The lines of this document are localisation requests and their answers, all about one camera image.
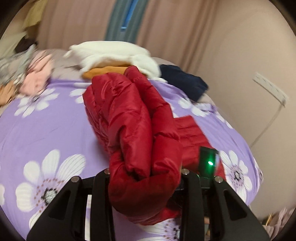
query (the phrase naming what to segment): red jacket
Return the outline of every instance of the red jacket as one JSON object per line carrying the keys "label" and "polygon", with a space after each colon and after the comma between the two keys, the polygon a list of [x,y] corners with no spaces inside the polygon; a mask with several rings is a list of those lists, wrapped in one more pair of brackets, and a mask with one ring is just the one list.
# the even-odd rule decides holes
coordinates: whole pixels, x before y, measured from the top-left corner
{"label": "red jacket", "polygon": [[[110,157],[109,199],[134,223],[153,225],[179,215],[169,208],[181,167],[197,171],[200,146],[211,147],[194,119],[171,108],[135,66],[124,76],[92,79],[83,94],[89,121]],[[218,174],[225,177],[223,166]]]}

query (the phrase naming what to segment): pink fabric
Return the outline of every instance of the pink fabric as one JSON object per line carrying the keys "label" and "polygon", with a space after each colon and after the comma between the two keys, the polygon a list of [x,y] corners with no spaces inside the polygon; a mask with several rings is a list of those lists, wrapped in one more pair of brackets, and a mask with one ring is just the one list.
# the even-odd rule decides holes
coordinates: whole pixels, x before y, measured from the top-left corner
{"label": "pink fabric", "polygon": [[38,53],[29,65],[27,76],[20,87],[20,93],[33,96],[44,90],[52,69],[52,56],[46,56],[45,51]]}

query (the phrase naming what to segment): white power outlet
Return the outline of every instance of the white power outlet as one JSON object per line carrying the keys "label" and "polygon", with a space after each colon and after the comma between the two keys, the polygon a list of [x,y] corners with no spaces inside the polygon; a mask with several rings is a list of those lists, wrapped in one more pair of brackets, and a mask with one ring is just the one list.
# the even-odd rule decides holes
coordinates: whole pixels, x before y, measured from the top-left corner
{"label": "white power outlet", "polygon": [[253,80],[266,89],[270,94],[272,94],[283,106],[286,105],[288,101],[288,96],[279,89],[275,84],[271,83],[268,79],[256,72]]}

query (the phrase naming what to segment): red puffer jacket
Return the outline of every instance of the red puffer jacket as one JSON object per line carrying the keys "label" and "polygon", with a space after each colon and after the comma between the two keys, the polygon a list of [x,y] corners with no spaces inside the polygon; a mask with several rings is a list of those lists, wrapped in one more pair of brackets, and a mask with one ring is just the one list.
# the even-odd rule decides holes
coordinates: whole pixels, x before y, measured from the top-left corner
{"label": "red puffer jacket", "polygon": [[[169,104],[135,66],[124,76],[94,77],[83,99],[109,153],[112,206],[142,225],[178,216],[168,201],[179,185],[181,167],[197,171],[200,146],[211,147],[193,118],[174,119]],[[219,167],[217,175],[225,177]]]}

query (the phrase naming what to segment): bed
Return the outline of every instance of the bed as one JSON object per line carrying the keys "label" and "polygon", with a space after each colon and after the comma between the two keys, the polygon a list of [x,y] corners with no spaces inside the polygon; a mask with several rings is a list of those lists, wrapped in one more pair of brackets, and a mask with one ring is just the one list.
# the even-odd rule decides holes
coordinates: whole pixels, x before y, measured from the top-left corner
{"label": "bed", "polygon": [[[0,117],[0,207],[24,239],[72,176],[92,177],[108,167],[108,157],[98,144],[83,104],[82,94],[90,83],[81,79],[77,62],[62,57],[66,46],[75,44],[76,40],[92,39],[85,38],[84,33],[81,39],[76,36],[75,41],[65,40],[67,34],[73,36],[73,25],[68,24],[63,34],[59,31],[58,15],[54,8],[46,9],[40,29],[43,34],[39,38],[40,47],[48,49],[55,62],[47,89],[38,97],[15,99]],[[155,60],[159,64],[172,64]],[[153,80],[151,83],[170,103],[175,118],[186,115],[194,118],[210,144],[219,151],[227,182],[249,205],[263,177],[245,140],[222,117],[209,96],[191,103],[178,88]],[[86,212],[86,240],[89,240],[89,210],[90,205]],[[128,222],[115,210],[113,215],[118,241],[178,239],[179,220],[140,226]]]}

